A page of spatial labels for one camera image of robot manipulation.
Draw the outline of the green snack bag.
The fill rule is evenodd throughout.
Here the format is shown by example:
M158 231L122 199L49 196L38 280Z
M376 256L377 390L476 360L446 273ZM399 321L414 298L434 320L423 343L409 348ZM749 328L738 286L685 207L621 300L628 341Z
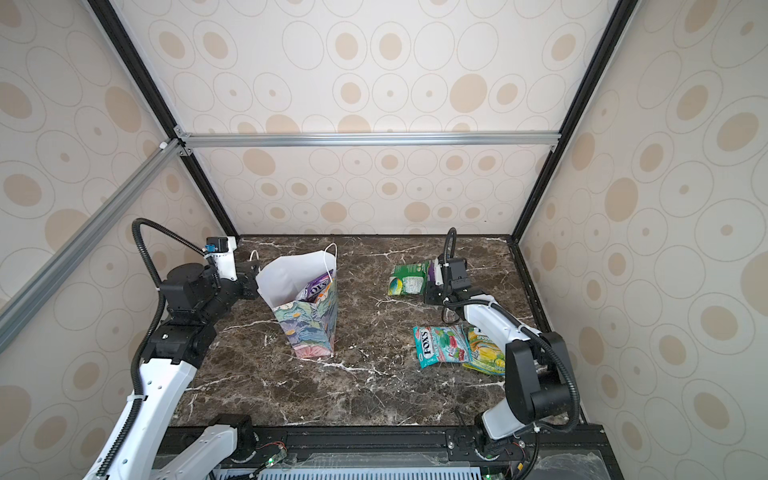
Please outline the green snack bag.
M389 278L387 294L422 295L429 278L429 269L429 261L395 266Z

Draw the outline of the small purple candy bag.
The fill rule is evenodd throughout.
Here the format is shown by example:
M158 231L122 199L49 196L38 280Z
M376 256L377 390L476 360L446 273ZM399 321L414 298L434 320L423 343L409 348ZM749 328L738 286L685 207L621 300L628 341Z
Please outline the small purple candy bag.
M317 297L333 282L333 271L310 280L296 295L295 299L302 302L315 302Z

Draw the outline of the white paper bag colourful print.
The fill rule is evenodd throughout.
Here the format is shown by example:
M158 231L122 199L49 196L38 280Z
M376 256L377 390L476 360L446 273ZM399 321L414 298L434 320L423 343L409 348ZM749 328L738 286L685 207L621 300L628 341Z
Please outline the white paper bag colourful print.
M258 292L300 359L331 357L339 313L337 245L302 255L281 256L257 275ZM295 299L310 281L333 271L333 282L315 302Z

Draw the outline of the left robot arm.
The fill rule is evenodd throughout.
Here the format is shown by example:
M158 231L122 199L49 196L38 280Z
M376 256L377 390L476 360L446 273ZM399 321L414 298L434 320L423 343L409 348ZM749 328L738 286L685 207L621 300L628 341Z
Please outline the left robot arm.
M215 323L240 299L258 296L257 261L234 266L224 277L212 264L187 263L159 284L158 313L131 364L134 393L88 479L147 479L173 412L202 365L217 332Z

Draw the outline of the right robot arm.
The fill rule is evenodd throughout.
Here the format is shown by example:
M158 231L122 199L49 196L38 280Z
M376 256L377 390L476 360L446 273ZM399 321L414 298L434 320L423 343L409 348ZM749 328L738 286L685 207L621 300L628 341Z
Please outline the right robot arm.
M505 399L481 415L493 441L535 428L568 433L580 420L580 393L563 338L532 328L471 284L463 258L438 257L424 300L455 313L505 356Z

